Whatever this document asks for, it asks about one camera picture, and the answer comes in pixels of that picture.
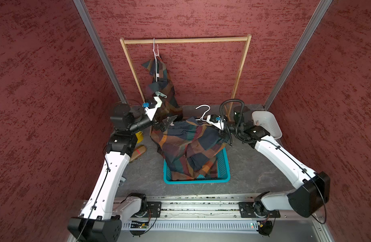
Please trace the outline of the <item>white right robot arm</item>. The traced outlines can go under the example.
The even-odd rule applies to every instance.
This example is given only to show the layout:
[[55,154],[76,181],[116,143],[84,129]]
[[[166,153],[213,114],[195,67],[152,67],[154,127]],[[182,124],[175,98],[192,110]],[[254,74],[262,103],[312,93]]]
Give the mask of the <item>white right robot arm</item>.
[[272,162],[290,181],[293,189],[287,192],[259,194],[253,203],[253,211],[259,218],[267,217],[274,210],[294,211],[309,218],[321,208],[326,209],[330,195],[330,177],[316,172],[278,143],[282,131],[275,116],[268,111],[252,113],[252,122],[244,118],[245,103],[229,99],[219,107],[218,128],[231,139],[233,136],[250,145]]

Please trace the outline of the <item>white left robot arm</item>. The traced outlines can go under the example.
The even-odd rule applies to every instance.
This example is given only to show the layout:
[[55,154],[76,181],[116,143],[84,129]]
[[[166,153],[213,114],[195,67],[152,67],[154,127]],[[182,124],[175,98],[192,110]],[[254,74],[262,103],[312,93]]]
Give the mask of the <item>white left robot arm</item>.
[[136,214],[148,211],[144,194],[131,193],[124,199],[118,214],[113,213],[114,201],[122,175],[137,144],[136,134],[154,126],[165,131],[176,120],[170,116],[159,122],[156,112],[159,99],[143,104],[144,113],[136,120],[129,105],[117,104],[111,115],[115,132],[104,148],[105,160],[95,188],[78,217],[69,220],[67,229],[77,242],[116,242],[122,225]]

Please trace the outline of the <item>plaid long-sleeve shirt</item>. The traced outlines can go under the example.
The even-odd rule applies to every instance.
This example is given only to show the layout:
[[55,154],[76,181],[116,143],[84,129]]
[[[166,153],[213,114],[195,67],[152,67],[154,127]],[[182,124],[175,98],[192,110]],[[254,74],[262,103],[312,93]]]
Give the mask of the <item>plaid long-sleeve shirt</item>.
[[174,122],[166,131],[152,129],[150,137],[175,182],[218,178],[216,155],[226,142],[213,125],[189,118]]

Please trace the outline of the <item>mint green clothespin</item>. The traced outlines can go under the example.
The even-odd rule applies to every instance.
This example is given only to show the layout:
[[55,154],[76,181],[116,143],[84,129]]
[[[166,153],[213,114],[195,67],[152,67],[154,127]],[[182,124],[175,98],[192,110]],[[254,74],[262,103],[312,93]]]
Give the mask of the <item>mint green clothespin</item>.
[[167,95],[163,94],[163,93],[160,92],[160,91],[156,91],[155,94],[156,94],[156,96],[163,97],[163,98],[167,98]]

